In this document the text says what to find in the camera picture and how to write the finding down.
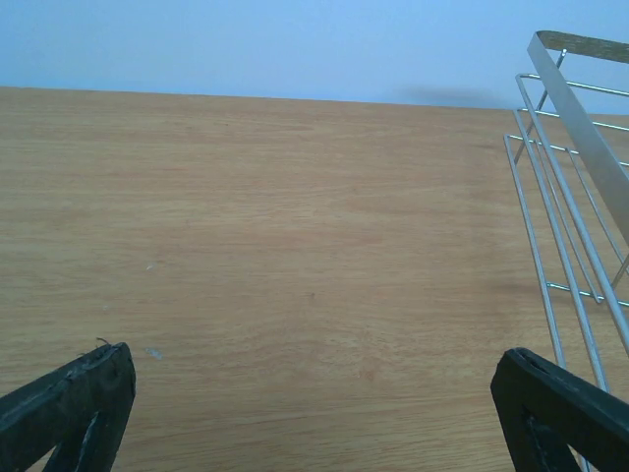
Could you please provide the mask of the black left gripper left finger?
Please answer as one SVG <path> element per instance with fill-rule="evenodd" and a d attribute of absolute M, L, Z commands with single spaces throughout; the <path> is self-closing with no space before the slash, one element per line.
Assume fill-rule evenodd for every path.
<path fill-rule="evenodd" d="M 136 397 L 127 343 L 105 343 L 1 397 L 1 469 L 109 471 Z"/>

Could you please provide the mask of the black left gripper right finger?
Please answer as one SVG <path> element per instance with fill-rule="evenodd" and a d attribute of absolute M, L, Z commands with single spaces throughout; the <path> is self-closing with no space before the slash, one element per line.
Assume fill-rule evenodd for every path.
<path fill-rule="evenodd" d="M 505 351 L 490 391 L 517 471 L 628 469 L 628 404 L 526 348 Z"/>

